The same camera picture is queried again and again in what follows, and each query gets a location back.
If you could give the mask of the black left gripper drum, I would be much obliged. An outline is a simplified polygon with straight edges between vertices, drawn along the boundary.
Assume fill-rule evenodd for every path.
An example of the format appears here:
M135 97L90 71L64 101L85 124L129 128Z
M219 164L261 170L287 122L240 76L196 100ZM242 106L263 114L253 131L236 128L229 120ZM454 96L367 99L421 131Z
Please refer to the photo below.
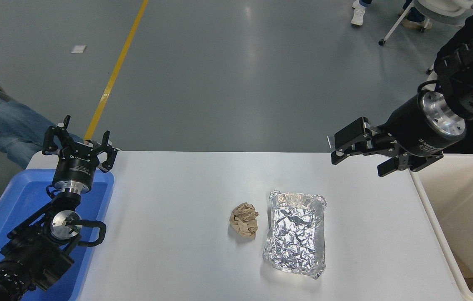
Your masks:
M95 150L92 144L78 142L64 146L59 152L51 184L58 190L64 190L67 186L76 187L77 190L91 190L95 170L100 164Z

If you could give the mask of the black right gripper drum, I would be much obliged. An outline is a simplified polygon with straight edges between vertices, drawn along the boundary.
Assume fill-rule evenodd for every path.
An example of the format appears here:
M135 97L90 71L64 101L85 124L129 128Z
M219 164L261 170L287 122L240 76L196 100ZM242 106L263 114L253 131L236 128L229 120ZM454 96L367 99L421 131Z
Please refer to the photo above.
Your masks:
M411 156L442 156L458 141L458 115L442 94L417 94L379 125L372 147L402 149Z

